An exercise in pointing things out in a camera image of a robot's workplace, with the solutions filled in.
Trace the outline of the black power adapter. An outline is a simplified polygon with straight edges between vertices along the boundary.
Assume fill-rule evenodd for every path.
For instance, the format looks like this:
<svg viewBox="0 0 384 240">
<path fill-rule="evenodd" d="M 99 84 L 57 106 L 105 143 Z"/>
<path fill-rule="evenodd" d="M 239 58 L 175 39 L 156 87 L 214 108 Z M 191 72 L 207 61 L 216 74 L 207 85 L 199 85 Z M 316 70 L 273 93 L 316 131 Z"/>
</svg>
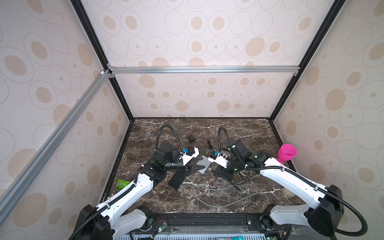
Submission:
<svg viewBox="0 0 384 240">
<path fill-rule="evenodd" d="M 195 141 L 195 139 L 196 138 L 193 135 L 189 135 L 188 136 L 188 140 L 189 140 L 190 143 L 193 143 Z"/>
</svg>

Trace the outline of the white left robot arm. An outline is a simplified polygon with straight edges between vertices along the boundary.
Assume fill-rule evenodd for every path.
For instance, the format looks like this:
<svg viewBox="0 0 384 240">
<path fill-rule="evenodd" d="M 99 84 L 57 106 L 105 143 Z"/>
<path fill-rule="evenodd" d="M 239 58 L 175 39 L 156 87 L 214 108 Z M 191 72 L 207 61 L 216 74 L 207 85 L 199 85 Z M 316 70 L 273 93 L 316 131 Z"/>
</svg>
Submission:
<svg viewBox="0 0 384 240">
<path fill-rule="evenodd" d="M 87 205 L 81 210 L 75 229 L 69 237 L 71 240 L 117 240 L 133 230 L 149 225 L 151 212 L 146 208 L 137 208 L 129 214 L 126 210 L 161 183 L 168 171 L 175 171 L 169 183 L 176 189 L 188 174 L 204 168 L 197 164 L 201 160 L 198 148 L 185 149 L 179 144 L 180 149 L 176 151 L 170 143 L 159 143 L 165 128 L 177 136 L 172 126 L 161 126 L 154 155 L 140 166 L 134 180 L 116 195 L 96 207 Z"/>
</svg>

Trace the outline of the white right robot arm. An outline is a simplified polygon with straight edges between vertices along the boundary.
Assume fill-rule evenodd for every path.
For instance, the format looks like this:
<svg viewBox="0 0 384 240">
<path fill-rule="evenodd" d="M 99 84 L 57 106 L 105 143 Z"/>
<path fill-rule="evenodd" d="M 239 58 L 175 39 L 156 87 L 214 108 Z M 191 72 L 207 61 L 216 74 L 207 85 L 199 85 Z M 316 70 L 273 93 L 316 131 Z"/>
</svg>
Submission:
<svg viewBox="0 0 384 240">
<path fill-rule="evenodd" d="M 311 227 L 329 238 L 335 237 L 336 233 L 350 237 L 367 233 L 367 221 L 356 208 L 343 200 L 338 187 L 313 182 L 261 150 L 251 152 L 241 141 L 228 142 L 227 148 L 219 146 L 209 155 L 209 161 L 218 164 L 215 176 L 232 183 L 235 173 L 253 171 L 277 182 L 304 201 L 303 205 L 297 206 L 269 205 L 261 216 L 265 230 L 271 231 L 282 225 L 300 225 Z M 360 220 L 360 230 L 347 232 L 338 228 L 345 209 Z"/>
</svg>

